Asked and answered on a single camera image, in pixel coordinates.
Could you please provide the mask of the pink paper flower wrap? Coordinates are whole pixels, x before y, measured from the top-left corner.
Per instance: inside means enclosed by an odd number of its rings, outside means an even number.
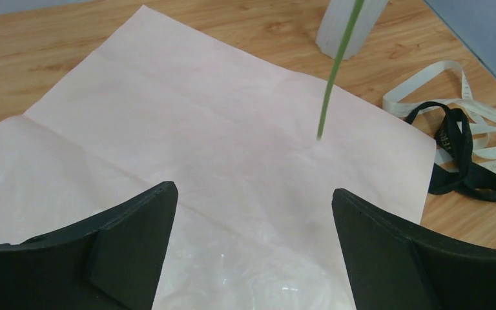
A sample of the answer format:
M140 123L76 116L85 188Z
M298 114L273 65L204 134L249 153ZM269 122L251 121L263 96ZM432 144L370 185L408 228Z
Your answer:
M333 191L419 222L435 142L325 87L143 6L0 122L0 243L173 181L155 309L353 309Z

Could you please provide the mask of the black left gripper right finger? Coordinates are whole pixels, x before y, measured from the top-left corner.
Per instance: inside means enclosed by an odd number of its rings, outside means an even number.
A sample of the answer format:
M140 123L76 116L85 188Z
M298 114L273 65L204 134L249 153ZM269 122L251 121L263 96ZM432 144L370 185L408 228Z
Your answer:
M496 249L391 214L345 189L333 217L357 309L496 309Z

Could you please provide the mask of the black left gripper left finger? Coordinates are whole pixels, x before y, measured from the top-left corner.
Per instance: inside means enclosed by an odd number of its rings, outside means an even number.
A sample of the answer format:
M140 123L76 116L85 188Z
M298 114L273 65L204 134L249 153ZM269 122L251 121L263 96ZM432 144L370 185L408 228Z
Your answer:
M165 181L66 227L0 244L0 309L151 309L177 202Z

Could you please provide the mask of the black printed ribbon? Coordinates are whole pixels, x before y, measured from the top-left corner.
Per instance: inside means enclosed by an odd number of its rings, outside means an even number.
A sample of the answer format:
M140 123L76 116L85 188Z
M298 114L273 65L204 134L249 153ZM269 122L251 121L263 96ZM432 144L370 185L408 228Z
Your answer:
M444 111L444 119L434 139L453 158L457 171L449 172L434 164L428 192L443 195L455 191L469 198L496 203L496 173L473 162L472 132L463 110L426 101L414 108L404 121L413 123L420 111L430 107L440 107Z

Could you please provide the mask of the pink flowers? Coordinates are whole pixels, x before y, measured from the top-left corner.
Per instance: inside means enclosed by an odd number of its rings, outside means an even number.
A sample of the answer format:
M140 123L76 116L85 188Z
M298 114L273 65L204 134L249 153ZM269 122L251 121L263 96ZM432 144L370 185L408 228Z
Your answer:
M335 85L336 77L340 68L340 63L343 59L343 56L346 52L348 43L351 39L353 30L355 28L355 24L357 22L357 19L360 15L360 12L362 10L364 4L364 0L356 0L353 4L353 9L351 11L351 14L349 16L349 21L347 22L346 28L344 30L343 36L340 40L340 44L338 46L338 51L335 56L335 60L333 63L333 66L331 68L331 72L329 75L329 79L327 80L327 85L325 88L325 93L324 93L324 98L323 98L323 103L322 103L322 108L321 108L321 113L320 113L320 119L318 123L318 130L317 130L317 135L316 139L321 140L323 132L324 132L324 125L326 122L326 115L327 115L327 110L329 106L329 100L331 97L331 92L332 89Z

